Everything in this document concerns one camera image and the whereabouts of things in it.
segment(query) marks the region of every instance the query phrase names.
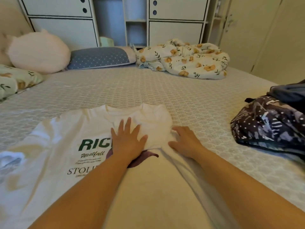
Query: green floral pillow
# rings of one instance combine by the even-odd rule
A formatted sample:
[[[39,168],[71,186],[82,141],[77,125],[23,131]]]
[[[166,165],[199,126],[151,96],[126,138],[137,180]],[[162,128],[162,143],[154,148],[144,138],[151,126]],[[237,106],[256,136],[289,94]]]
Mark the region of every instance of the green floral pillow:
[[[0,101],[42,81],[43,76],[37,72],[0,64]]]

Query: pink pillow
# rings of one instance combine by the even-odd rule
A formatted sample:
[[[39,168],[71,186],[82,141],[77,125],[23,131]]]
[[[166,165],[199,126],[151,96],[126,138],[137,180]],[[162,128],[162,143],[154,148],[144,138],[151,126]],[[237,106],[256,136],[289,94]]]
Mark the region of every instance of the pink pillow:
[[[42,30],[13,37],[7,55],[17,68],[49,74],[63,70],[71,52],[59,37]]]

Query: bed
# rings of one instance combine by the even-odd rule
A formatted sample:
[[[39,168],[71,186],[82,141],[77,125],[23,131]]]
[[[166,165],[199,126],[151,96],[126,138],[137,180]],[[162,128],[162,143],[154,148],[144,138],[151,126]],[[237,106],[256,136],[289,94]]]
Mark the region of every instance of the bed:
[[[264,95],[274,83],[234,68],[227,71],[223,80],[178,77],[135,65],[47,75],[43,83],[0,104],[0,150],[25,138],[41,120],[69,110],[164,104],[175,125],[189,126],[205,147],[305,211],[305,165],[238,145],[231,135],[230,121],[244,100]]]

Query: drawer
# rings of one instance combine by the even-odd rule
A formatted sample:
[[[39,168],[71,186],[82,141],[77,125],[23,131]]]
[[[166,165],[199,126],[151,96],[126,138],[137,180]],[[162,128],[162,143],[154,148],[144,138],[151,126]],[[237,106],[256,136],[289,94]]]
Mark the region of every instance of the drawer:
[[[92,17],[89,0],[22,0],[27,15]]]
[[[92,19],[30,18],[35,31],[46,29],[57,35],[70,50],[97,47]]]
[[[208,0],[149,0],[149,19],[205,21]]]
[[[149,21],[149,46],[165,43],[178,38],[192,44],[201,43],[204,23],[156,22]]]

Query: dark blue fabric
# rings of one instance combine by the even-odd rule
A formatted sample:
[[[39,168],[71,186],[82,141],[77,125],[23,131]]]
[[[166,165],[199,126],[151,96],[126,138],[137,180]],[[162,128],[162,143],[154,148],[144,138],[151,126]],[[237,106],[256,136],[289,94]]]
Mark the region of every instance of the dark blue fabric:
[[[96,47],[71,52],[67,70],[102,68],[128,64],[127,53],[118,47]]]

